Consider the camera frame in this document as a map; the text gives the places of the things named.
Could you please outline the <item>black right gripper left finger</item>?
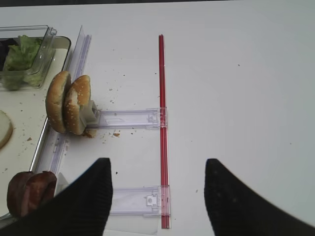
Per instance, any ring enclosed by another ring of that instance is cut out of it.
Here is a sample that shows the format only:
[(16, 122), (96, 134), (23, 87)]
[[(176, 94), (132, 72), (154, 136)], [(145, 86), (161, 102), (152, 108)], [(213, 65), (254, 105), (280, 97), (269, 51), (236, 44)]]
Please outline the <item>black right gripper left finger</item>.
[(101, 236), (113, 198), (111, 162), (99, 158), (44, 206), (2, 228), (2, 236)]

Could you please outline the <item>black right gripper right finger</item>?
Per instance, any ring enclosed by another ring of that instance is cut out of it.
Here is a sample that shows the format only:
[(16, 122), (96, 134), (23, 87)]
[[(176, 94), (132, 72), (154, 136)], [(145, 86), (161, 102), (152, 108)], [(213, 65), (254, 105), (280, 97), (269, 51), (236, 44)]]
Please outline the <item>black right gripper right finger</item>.
[(217, 159), (205, 167), (204, 199), (217, 236), (313, 236), (315, 228), (279, 209)]

